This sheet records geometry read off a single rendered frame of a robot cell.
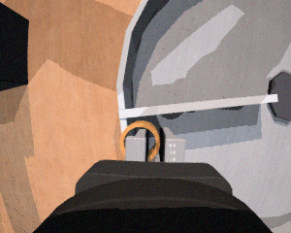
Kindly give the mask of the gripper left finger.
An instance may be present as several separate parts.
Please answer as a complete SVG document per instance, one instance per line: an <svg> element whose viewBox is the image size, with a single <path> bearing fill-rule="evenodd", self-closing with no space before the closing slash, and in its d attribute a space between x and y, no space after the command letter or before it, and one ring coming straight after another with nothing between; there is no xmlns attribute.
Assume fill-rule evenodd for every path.
<svg viewBox="0 0 291 233"><path fill-rule="evenodd" d="M125 161L147 161L149 130L140 127L136 136L125 138Z"/></svg>

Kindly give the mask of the grey round turntable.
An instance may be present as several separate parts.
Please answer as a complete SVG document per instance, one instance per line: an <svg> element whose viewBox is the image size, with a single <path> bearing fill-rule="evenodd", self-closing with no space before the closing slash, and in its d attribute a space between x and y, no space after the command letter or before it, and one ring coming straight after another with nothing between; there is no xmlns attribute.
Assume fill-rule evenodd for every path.
<svg viewBox="0 0 291 233"><path fill-rule="evenodd" d="M184 162L208 163L272 232L291 233L291 0L142 0L116 91L121 133L169 127Z"/></svg>

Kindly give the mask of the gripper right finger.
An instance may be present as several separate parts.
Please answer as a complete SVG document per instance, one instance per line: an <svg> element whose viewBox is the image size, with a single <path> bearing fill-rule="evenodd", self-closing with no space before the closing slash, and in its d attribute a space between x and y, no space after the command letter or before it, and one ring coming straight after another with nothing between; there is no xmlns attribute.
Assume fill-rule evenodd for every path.
<svg viewBox="0 0 291 233"><path fill-rule="evenodd" d="M160 162L184 162L185 140L176 138L169 127L160 127Z"/></svg>

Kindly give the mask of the bronze bushing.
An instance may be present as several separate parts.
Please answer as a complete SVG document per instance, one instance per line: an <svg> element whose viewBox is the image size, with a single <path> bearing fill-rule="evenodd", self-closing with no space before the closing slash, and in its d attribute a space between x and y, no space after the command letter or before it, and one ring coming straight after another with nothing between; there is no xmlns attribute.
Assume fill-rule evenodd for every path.
<svg viewBox="0 0 291 233"><path fill-rule="evenodd" d="M122 153L125 156L125 138L128 136L128 133L131 129L135 127L144 127L147 128L149 131L151 131L156 139L156 142L154 143L154 146L148 151L148 159L147 161L151 160L159 151L160 148L160 137L159 133L156 129L156 127L151 124L150 122L144 121L144 120L139 120L131 123L129 126L125 128L125 130L121 133L121 137L119 140L120 143L120 149Z"/></svg>

